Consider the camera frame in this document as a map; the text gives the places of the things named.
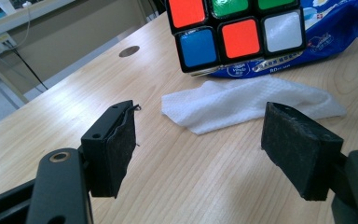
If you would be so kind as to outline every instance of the screw hole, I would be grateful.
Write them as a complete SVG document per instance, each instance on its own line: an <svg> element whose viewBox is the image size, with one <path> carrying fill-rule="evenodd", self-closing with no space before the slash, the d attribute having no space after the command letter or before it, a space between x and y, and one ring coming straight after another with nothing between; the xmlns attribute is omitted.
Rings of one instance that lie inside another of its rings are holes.
<svg viewBox="0 0 358 224"><path fill-rule="evenodd" d="M59 152L50 157L50 161L52 162L60 162L66 161L71 156L69 152Z"/></svg>

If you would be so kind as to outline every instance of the cable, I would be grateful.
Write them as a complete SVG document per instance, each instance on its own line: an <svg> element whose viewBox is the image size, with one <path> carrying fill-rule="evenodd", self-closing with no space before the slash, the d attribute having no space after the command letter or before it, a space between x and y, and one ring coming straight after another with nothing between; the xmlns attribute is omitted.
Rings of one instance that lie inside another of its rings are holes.
<svg viewBox="0 0 358 224"><path fill-rule="evenodd" d="M0 57L0 61L1 61L4 65L6 65L9 69L13 70L13 72L15 72L17 75L19 75L19 76L23 77L25 80L27 80L29 84L31 84L32 86L34 85L33 83L31 83L31 81L29 80L28 77L26 77L25 75L23 75L22 73L20 73L19 71L17 71L17 69L15 69L10 63L8 63L7 61L5 61L5 60L2 59L1 57Z"/></svg>
<svg viewBox="0 0 358 224"><path fill-rule="evenodd" d="M31 68L31 66L21 57L21 55L19 54L19 52L16 50L16 48L13 47L13 45L10 43L10 41L5 41L3 43L5 46L7 46L8 48L10 48L21 60L22 62L27 66L27 68L32 72L32 74L34 75L34 77L40 82L40 84L42 84L43 87L46 88L46 90L48 90L48 87L43 83L43 81L39 78L39 76L36 74L36 72L34 71L34 69Z"/></svg>
<svg viewBox="0 0 358 224"><path fill-rule="evenodd" d="M28 12L28 24L27 24L27 31L25 33L25 37L22 39L22 41L20 42L20 44L16 45L15 47L11 48L11 49L16 49L18 48L19 46L23 45L25 43L25 41L27 40L28 38L28 34L30 33L30 27L31 27L31 11L30 11L30 8L27 7L27 12Z"/></svg>

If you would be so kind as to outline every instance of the rubik's cube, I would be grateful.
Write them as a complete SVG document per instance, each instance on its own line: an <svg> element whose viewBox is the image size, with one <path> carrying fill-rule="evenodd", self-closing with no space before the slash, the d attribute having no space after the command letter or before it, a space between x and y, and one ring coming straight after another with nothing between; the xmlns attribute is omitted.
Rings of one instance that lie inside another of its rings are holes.
<svg viewBox="0 0 358 224"><path fill-rule="evenodd" d="M306 47L299 0L167 0L166 6L184 73Z"/></svg>

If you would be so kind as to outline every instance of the white tissue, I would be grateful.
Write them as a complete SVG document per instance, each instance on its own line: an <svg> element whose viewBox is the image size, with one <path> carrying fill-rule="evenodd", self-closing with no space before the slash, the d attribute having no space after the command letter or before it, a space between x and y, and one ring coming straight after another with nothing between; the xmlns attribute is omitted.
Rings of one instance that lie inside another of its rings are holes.
<svg viewBox="0 0 358 224"><path fill-rule="evenodd" d="M264 116L266 103L289 105L312 119L346 114L327 91L276 77L206 81L194 90L162 96L162 114L203 134Z"/></svg>

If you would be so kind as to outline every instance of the black metal arm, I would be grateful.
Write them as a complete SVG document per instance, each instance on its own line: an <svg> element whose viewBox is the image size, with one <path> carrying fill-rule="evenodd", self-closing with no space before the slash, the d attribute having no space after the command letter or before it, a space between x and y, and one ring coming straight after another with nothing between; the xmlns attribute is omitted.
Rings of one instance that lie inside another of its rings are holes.
<svg viewBox="0 0 358 224"><path fill-rule="evenodd" d="M358 223L358 150L340 153L343 139L287 105L267 103L261 147L307 201L329 189L336 223Z"/></svg>
<svg viewBox="0 0 358 224"><path fill-rule="evenodd" d="M36 179L0 195L0 223L93 223L93 197L117 197L136 146L132 101L109 107L81 138L39 163Z"/></svg>

